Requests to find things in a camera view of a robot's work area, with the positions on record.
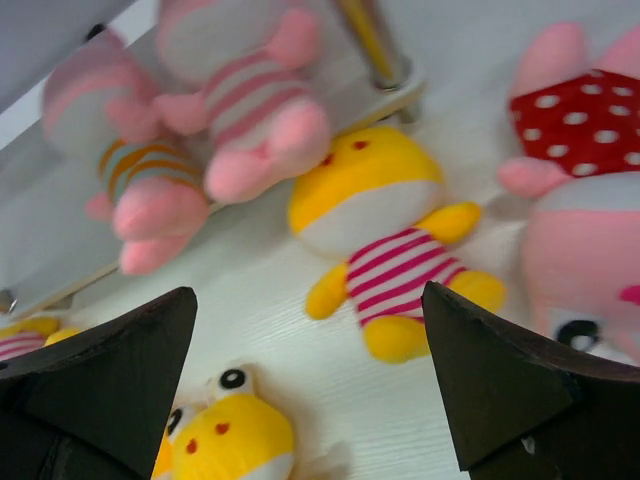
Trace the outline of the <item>pink toy red polka shirt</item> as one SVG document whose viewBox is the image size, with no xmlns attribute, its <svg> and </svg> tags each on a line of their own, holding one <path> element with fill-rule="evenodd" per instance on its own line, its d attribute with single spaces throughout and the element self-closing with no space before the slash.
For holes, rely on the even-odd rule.
<svg viewBox="0 0 640 480">
<path fill-rule="evenodd" d="M 639 361 L 639 32 L 590 61 L 557 23 L 523 54 L 508 103 L 521 153 L 500 183 L 532 204 L 520 247 L 535 330 Z"/>
</svg>

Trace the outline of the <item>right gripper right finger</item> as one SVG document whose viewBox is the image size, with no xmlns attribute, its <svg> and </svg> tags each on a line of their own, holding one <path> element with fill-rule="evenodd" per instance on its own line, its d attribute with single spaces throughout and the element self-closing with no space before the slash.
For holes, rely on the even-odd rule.
<svg viewBox="0 0 640 480">
<path fill-rule="evenodd" d="M 473 479 L 636 479 L 639 370 L 426 284 L 426 336 L 457 462 Z"/>
</svg>

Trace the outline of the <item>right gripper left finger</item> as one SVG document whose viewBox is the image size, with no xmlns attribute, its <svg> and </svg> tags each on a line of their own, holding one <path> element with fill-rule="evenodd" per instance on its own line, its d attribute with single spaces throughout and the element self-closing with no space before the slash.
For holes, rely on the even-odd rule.
<svg viewBox="0 0 640 480">
<path fill-rule="evenodd" d="M 198 308 L 176 288 L 1 364 L 4 479 L 150 478 Z"/>
</svg>

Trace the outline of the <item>pink toy yellow striped shirt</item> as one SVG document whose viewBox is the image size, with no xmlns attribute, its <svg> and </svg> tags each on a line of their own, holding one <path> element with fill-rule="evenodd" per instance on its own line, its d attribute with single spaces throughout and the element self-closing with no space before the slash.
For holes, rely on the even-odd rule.
<svg viewBox="0 0 640 480">
<path fill-rule="evenodd" d="M 123 39 L 98 24 L 55 67 L 41 97 L 45 140 L 96 170 L 102 191 L 85 210 L 110 222 L 127 275 L 174 259 L 208 217 L 202 166 L 152 108 L 160 92 Z"/>
</svg>

